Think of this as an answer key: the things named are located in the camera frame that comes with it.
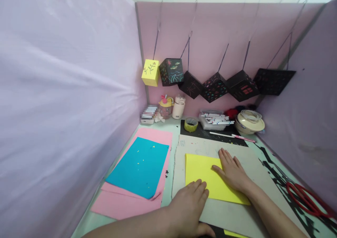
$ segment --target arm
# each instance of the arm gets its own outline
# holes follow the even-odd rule
[[[199,237],[214,231],[205,223],[199,223],[209,191],[206,182],[198,180],[178,191],[167,207],[120,220],[99,227],[83,238],[103,237]]]
[[[246,194],[259,213],[271,237],[305,238],[305,234],[245,173],[239,160],[223,148],[219,150],[222,169],[213,165],[226,184]]]

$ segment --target white thermos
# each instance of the white thermos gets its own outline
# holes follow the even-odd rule
[[[175,99],[175,104],[173,106],[172,118],[181,119],[183,117],[183,112],[185,108],[186,98],[181,95],[177,95]]]

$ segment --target purple fabric wall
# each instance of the purple fabric wall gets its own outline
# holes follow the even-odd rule
[[[337,0],[326,5],[290,59],[297,73],[258,108],[261,138],[337,211]]]
[[[0,0],[0,237],[70,237],[146,103],[132,0]]]

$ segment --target yellow tape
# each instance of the yellow tape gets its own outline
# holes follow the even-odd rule
[[[194,118],[185,119],[184,128],[188,132],[194,132],[198,127],[198,121]]]

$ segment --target pink wall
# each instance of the pink wall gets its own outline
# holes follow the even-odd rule
[[[212,4],[199,3],[193,25],[190,46],[190,72],[204,83],[219,69],[227,43],[229,47],[220,69],[228,79],[242,69],[250,36],[250,50],[245,71],[253,78],[259,68],[266,68],[288,36],[302,4]],[[293,41],[317,13],[322,4],[307,4],[295,27]],[[140,33],[144,59],[152,59],[157,33],[159,2],[137,2]],[[194,16],[194,3],[163,3],[161,31],[159,32],[155,59],[161,63],[165,58],[179,58],[187,41]],[[285,58],[289,44],[286,44],[273,61],[276,68]],[[187,70],[187,51],[183,55],[184,72]],[[149,86],[151,104],[160,101],[160,96],[175,97],[182,93],[178,86]],[[257,97],[239,103],[230,94],[208,103],[203,97],[186,97],[184,115],[197,116],[200,109],[227,110],[237,105],[254,103]]]

